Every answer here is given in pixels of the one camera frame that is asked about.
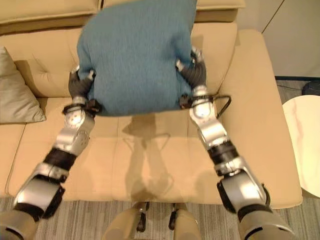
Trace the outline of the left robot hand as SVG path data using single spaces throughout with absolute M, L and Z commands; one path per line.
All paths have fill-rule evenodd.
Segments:
M 78 65 L 69 73 L 68 90 L 73 99 L 76 97 L 87 98 L 96 76 L 96 72 L 90 70 L 88 75 L 81 80 L 79 78 L 79 70 L 80 66 Z

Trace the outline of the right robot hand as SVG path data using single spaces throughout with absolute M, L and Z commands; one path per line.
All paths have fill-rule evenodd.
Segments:
M 207 68 L 202 51 L 192 46 L 190 55 L 193 63 L 187 67 L 178 59 L 175 63 L 177 71 L 192 89 L 199 86 L 206 86 Z

